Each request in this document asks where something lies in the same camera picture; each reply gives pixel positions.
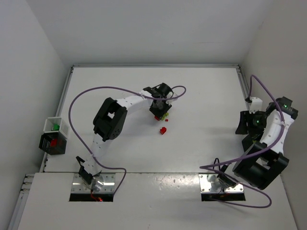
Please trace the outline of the dark green 2x2 lego brick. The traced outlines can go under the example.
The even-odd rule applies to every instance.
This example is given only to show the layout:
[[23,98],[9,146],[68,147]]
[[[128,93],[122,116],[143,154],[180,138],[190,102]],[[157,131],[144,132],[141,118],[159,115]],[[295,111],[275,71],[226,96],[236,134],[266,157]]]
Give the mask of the dark green 2x2 lego brick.
[[52,130],[53,130],[53,131],[59,131],[59,129],[60,129],[60,125],[57,124],[57,123],[54,123],[54,124],[53,124]]

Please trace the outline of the red curved lego brick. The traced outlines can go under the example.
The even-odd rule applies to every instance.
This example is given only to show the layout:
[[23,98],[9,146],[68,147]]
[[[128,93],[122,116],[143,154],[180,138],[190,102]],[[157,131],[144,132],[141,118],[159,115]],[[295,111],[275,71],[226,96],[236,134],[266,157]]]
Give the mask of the red curved lego brick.
[[57,146],[57,142],[58,142],[58,139],[57,139],[57,138],[52,139],[52,140],[51,140],[51,143],[50,143],[50,147],[56,147],[56,146]]

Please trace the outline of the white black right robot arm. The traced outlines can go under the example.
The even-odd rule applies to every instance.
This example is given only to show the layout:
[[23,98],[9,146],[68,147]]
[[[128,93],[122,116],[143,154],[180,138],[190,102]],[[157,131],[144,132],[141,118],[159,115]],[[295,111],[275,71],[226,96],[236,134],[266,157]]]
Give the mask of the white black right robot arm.
[[281,97],[269,103],[265,111],[240,112],[237,135],[244,135],[243,159],[237,161],[233,173],[251,186],[264,190],[288,165],[283,155],[287,131],[298,117],[292,100]]

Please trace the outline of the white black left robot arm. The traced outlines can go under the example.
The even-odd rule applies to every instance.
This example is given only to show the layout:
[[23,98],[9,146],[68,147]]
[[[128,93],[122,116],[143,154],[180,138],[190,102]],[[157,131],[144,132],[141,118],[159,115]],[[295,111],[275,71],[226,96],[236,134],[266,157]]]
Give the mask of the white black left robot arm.
[[[89,146],[74,128],[71,120],[71,113],[77,99],[87,92],[98,89],[118,90],[130,93],[131,95],[120,99],[108,97],[103,101],[93,119],[94,138],[92,145]],[[176,99],[177,96],[173,88],[165,83],[158,84],[154,87],[145,87],[139,92],[120,87],[102,86],[94,87],[78,94],[69,107],[69,124],[76,137],[90,154],[89,160],[84,160],[79,156],[76,157],[80,165],[79,175],[83,181],[88,185],[93,184],[94,179],[101,173],[102,169],[122,170],[124,175],[126,175],[127,170],[125,168],[105,166],[99,158],[107,151],[108,145],[121,134],[128,115],[143,108],[147,108],[154,115],[155,119],[161,120],[172,107],[172,101]]]

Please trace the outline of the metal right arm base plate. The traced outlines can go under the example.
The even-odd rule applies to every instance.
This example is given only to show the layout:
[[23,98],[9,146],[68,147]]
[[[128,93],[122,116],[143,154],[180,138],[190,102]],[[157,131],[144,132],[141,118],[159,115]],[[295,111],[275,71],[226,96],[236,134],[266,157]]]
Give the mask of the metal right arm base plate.
[[203,194],[221,194],[221,193],[243,193],[244,188],[241,184],[228,186],[222,182],[217,174],[201,173],[199,174],[200,190]]

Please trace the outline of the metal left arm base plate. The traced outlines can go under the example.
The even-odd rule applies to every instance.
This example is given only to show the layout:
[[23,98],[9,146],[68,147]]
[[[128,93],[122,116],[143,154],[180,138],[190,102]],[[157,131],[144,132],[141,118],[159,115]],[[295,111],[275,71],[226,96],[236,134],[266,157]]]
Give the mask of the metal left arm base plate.
[[91,190],[94,194],[112,194],[115,191],[114,173],[101,173],[94,177],[90,184],[87,184],[79,174],[73,177],[71,192],[73,194],[89,194]]

